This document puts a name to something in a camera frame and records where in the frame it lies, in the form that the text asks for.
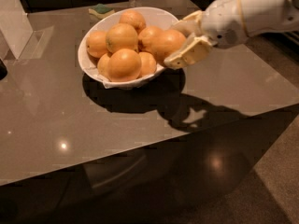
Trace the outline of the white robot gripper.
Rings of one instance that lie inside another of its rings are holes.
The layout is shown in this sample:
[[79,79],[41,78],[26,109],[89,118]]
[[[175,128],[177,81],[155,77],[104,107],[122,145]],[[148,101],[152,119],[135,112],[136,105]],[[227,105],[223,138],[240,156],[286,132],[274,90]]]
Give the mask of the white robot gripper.
[[194,11],[171,29],[188,37],[179,50],[164,59],[164,65],[174,70],[204,60],[214,46],[228,49],[244,44],[249,38],[240,0],[216,0],[204,13]]

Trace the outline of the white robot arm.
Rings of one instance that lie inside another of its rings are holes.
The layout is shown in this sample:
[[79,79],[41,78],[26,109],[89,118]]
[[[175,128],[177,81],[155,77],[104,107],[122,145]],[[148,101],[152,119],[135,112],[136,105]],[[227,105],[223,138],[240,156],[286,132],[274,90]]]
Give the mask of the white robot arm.
[[264,33],[299,29],[299,0],[216,0],[173,25],[186,42],[164,59],[179,69],[205,59],[214,48],[229,49]]

